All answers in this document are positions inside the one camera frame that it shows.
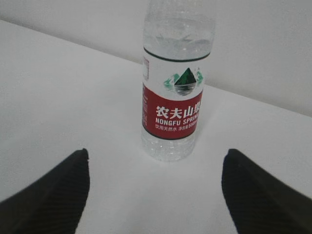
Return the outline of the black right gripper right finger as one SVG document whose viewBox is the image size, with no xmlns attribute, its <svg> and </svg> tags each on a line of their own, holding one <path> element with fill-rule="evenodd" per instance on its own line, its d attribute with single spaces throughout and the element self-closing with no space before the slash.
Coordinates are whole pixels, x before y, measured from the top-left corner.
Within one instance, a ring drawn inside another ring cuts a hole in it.
<svg viewBox="0 0 312 234">
<path fill-rule="evenodd" d="M 237 149 L 224 157 L 221 188 L 239 234 L 310 234 L 312 200 Z"/>
</svg>

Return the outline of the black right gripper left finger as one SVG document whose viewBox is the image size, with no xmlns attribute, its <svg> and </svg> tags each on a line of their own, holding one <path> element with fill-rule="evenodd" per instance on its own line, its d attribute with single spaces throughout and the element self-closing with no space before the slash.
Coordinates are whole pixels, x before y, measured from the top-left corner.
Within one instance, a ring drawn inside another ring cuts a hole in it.
<svg viewBox="0 0 312 234">
<path fill-rule="evenodd" d="M 0 203 L 2 234 L 74 234 L 90 190 L 86 149 Z"/>
</svg>

